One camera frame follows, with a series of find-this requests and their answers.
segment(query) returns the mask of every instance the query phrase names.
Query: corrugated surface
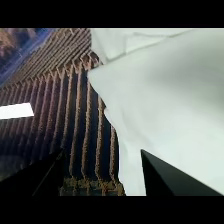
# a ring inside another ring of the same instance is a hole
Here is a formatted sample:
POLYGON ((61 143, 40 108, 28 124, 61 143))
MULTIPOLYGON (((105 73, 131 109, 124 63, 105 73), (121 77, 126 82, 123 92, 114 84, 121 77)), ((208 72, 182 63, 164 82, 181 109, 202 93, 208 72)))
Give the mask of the corrugated surface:
POLYGON ((62 195, 123 195, 118 143, 87 79, 99 66, 88 29, 58 29, 0 89, 1 105, 30 102, 34 117, 0 121, 0 154, 25 165, 66 150, 62 195))

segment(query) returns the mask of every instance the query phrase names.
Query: white strip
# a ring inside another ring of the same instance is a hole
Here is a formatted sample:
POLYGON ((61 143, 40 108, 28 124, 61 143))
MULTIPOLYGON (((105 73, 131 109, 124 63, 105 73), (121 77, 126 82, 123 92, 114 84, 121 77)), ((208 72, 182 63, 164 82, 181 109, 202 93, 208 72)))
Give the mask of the white strip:
POLYGON ((34 116, 30 103, 14 104, 0 107, 0 120, 34 116))

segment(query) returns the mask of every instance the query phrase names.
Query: folded white cloth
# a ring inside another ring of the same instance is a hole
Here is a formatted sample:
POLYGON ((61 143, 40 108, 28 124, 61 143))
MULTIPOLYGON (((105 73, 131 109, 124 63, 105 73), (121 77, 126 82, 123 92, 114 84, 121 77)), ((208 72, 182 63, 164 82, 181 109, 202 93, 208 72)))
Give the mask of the folded white cloth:
POLYGON ((224 29, 92 29, 92 39, 106 65, 89 80, 118 135, 126 194, 146 194, 141 149, 224 194, 224 29))

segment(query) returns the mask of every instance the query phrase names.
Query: white sheet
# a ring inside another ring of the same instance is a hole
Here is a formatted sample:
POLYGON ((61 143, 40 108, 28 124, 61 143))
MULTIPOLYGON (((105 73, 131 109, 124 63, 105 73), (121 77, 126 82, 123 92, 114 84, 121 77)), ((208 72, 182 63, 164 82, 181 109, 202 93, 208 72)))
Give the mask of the white sheet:
POLYGON ((89 80, 118 134, 126 194, 145 195, 140 149, 224 194, 224 29, 147 29, 164 38, 134 50, 134 32, 111 30, 92 29, 106 65, 89 80))

